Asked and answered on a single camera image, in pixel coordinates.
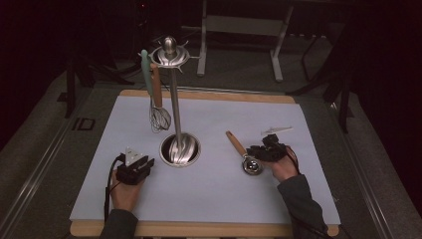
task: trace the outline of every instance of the white tag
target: white tag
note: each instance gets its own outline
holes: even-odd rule
[[[143,157],[142,153],[139,153],[139,152],[131,149],[130,147],[127,147],[126,148],[125,164],[126,164],[126,166],[130,166],[134,162],[140,160],[142,157]]]
[[[266,130],[266,131],[262,131],[261,135],[268,135],[268,134],[273,134],[276,132],[281,132],[281,131],[286,131],[286,130],[290,130],[293,129],[292,126],[288,126],[288,127],[270,127],[270,129]]]

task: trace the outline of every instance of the forearm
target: forearm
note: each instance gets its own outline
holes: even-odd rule
[[[291,177],[278,186],[292,217],[292,227],[295,238],[320,238],[302,222],[317,231],[326,233],[322,209],[311,195],[310,186],[304,175]]]
[[[137,218],[129,211],[114,209],[105,223],[101,239],[128,239],[133,238]]]

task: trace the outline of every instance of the metal ladle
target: metal ladle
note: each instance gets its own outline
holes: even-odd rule
[[[235,146],[236,150],[244,158],[242,162],[243,170],[250,175],[261,174],[261,172],[263,172],[264,170],[262,163],[257,158],[250,156],[247,153],[245,147],[242,146],[240,141],[236,138],[233,133],[231,133],[230,131],[226,131],[226,135],[232,142],[233,146]]]

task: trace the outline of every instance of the human hand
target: human hand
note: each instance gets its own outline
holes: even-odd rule
[[[145,179],[137,185],[127,185],[117,180],[116,170],[112,172],[111,200],[115,209],[122,209],[131,212],[136,206],[140,188]]]
[[[276,162],[261,161],[263,165],[270,166],[273,170],[273,175],[280,182],[299,174],[292,160],[298,163],[298,158],[289,146],[286,146],[289,155],[284,156],[282,159]]]

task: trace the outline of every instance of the wooden tabletop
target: wooden tabletop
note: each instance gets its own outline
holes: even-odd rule
[[[121,96],[149,97],[147,91],[124,90]],[[170,98],[169,92],[163,92]],[[210,93],[210,92],[178,92],[180,99],[216,100],[294,104],[295,100],[288,96],[272,96],[258,94]],[[338,234],[338,225],[327,225],[328,235]],[[101,220],[74,220],[71,233],[74,236],[99,236],[103,230]],[[148,222],[139,221],[135,236],[143,237],[284,237],[292,235],[291,225],[255,224],[255,223],[208,223],[208,222]]]

